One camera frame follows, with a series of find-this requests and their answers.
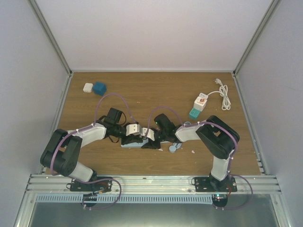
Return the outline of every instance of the metal grate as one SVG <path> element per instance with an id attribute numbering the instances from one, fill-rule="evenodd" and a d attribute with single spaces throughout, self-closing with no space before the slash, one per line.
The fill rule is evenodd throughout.
<path id="1" fill-rule="evenodd" d="M 92 203 L 111 203 L 117 195 L 101 194 L 97 201 Z M 82 202 L 82 194 L 38 194 L 36 202 Z M 118 203 L 190 203 L 190 204 L 212 204 L 211 195 L 122 195 Z"/>

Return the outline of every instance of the white panel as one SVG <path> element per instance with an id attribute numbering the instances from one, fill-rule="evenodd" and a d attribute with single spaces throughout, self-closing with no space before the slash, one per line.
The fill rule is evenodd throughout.
<path id="1" fill-rule="evenodd" d="M 294 226 L 303 223 L 303 1 L 282 1 L 240 70 L 269 174 Z"/>
<path id="2" fill-rule="evenodd" d="M 67 74 L 25 0 L 0 1 L 2 227 L 13 226 L 37 173 Z"/>
<path id="3" fill-rule="evenodd" d="M 270 0 L 38 0 L 72 70 L 231 71 Z"/>

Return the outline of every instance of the coiled white cable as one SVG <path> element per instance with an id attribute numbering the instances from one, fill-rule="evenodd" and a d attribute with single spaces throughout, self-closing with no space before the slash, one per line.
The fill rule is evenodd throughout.
<path id="1" fill-rule="evenodd" d="M 219 79 L 215 79 L 214 81 L 216 84 L 220 85 L 219 91 L 213 91 L 209 93 L 208 96 L 213 93 L 220 93 L 220 96 L 223 97 L 222 110 L 230 110 L 232 104 L 231 101 L 229 100 L 229 97 L 227 96 L 227 92 L 228 92 L 227 85 L 223 85 Z"/>

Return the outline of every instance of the purple cable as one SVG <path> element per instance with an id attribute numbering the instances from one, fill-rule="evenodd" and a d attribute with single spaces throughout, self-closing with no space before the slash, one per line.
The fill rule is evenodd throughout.
<path id="1" fill-rule="evenodd" d="M 225 128 L 221 127 L 218 124 L 212 123 L 212 122 L 202 121 L 202 122 L 199 122 L 199 123 L 196 123 L 196 124 L 184 125 L 184 127 L 188 128 L 188 127 L 193 127 L 193 126 L 197 126 L 197 125 L 201 125 L 201 124 L 209 124 L 209 125 L 212 125 L 212 126 L 218 128 L 218 129 L 221 129 L 223 132 L 225 132 L 232 139 L 232 141 L 233 141 L 233 143 L 235 145 L 235 149 L 234 149 L 234 152 L 231 154 L 229 162 L 228 162 L 227 173 L 229 173 L 230 169 L 231 169 L 231 164 L 232 164 L 232 157 L 235 155 L 235 153 L 238 150 L 237 141 L 235 140 L 235 138 Z"/>
<path id="2" fill-rule="evenodd" d="M 103 179 L 100 179 L 100 180 L 96 180 L 96 181 L 90 181 L 90 182 L 85 182 L 85 181 L 80 181 L 80 180 L 77 180 L 75 179 L 76 181 L 80 182 L 80 183 L 85 183 L 85 184 L 91 184 L 91 183 L 98 183 L 98 182 L 102 182 L 102 181 L 114 181 L 116 182 L 118 185 L 119 185 L 119 188 L 120 188 L 120 192 L 119 192 L 119 195 L 118 197 L 116 198 L 116 200 L 114 202 L 112 202 L 111 204 L 107 205 L 107 206 L 104 206 L 104 207 L 99 207 L 99 208 L 89 208 L 89 210 L 103 210 L 103 209 L 106 209 L 106 208 L 109 208 L 111 206 L 114 206 L 121 198 L 121 194 L 122 194 L 122 187 L 121 187 L 121 184 L 119 181 L 117 181 L 116 179 L 112 179 L 112 178 L 103 178 Z M 85 198 L 83 198 L 83 201 L 82 201 L 82 206 L 84 207 L 84 201 L 85 201 Z"/>
<path id="3" fill-rule="evenodd" d="M 177 116 L 177 118 L 179 119 L 181 125 L 183 125 L 183 122 L 182 122 L 180 116 L 178 115 L 178 113 L 177 113 L 174 109 L 172 109 L 172 108 L 170 108 L 170 107 L 168 107 L 168 106 L 158 106 L 158 107 L 154 108 L 154 109 L 151 111 L 150 117 L 148 118 L 147 131 L 146 131 L 146 134 L 145 134 L 145 136 L 144 136 L 145 138 L 147 137 L 148 131 L 149 131 L 149 129 L 150 129 L 150 122 L 151 122 L 152 114 L 153 114 L 156 110 L 162 109 L 162 108 L 163 108 L 163 109 L 169 109 L 169 110 L 171 110 L 171 111 Z"/>
<path id="4" fill-rule="evenodd" d="M 242 178 L 244 181 L 246 181 L 246 183 L 247 183 L 248 186 L 250 187 L 251 197 L 250 197 L 250 200 L 249 200 L 247 203 L 245 203 L 245 204 L 243 204 L 243 205 L 241 205 L 241 206 L 232 207 L 232 208 L 224 208 L 224 209 L 222 208 L 222 210 L 238 210 L 238 209 L 242 209 L 242 208 L 244 208 L 244 207 L 247 207 L 249 204 L 251 204 L 252 198 L 254 197 L 254 191 L 253 191 L 253 189 L 252 189 L 252 186 L 251 186 L 251 184 L 248 182 L 248 180 L 247 180 L 245 177 L 243 177 L 243 176 L 241 176 L 241 175 L 238 175 L 238 174 L 233 174 L 233 175 L 231 175 L 231 176 L 237 176 L 237 177 Z"/>
<path id="5" fill-rule="evenodd" d="M 127 110 L 128 110 L 128 114 L 129 114 L 130 118 L 131 118 L 134 122 L 137 122 L 137 121 L 133 118 L 132 113 L 131 113 L 131 111 L 130 111 L 130 109 L 129 109 L 129 106 L 128 106 L 127 102 L 125 101 L 125 99 L 124 99 L 121 95 L 119 95 L 119 94 L 117 94 L 117 93 L 109 93 L 109 94 L 103 96 L 103 97 L 99 100 L 99 102 L 98 102 L 98 104 L 97 104 L 97 107 L 96 107 L 96 110 L 95 110 L 94 125 L 96 124 L 96 121 L 97 121 L 98 109 L 99 109 L 99 106 L 100 106 L 102 100 L 103 100 L 105 97 L 111 96 L 111 95 L 118 96 L 118 97 L 120 97 L 120 98 L 123 100 L 123 102 L 125 103 L 126 108 L 127 108 Z"/>
<path id="6" fill-rule="evenodd" d="M 59 151 L 61 145 L 64 143 L 64 141 L 66 141 L 66 139 L 69 138 L 71 135 L 76 134 L 77 132 L 81 132 L 81 131 L 90 129 L 90 128 L 92 128 L 92 127 L 93 127 L 93 125 L 91 124 L 91 125 L 86 126 L 86 127 L 84 127 L 84 128 L 81 128 L 81 129 L 77 129 L 77 130 L 75 130 L 75 131 L 72 131 L 71 133 L 68 133 L 66 136 L 64 136 L 63 139 L 59 142 L 58 146 L 56 147 L 55 152 L 53 153 L 53 157 L 52 157 L 52 161 L 51 161 L 51 166 L 50 166 L 51 174 L 52 174 L 53 176 L 59 175 L 59 174 L 55 174 L 55 173 L 53 172 L 53 164 L 54 164 L 54 162 L 55 162 L 57 153 L 58 153 L 58 151 Z"/>

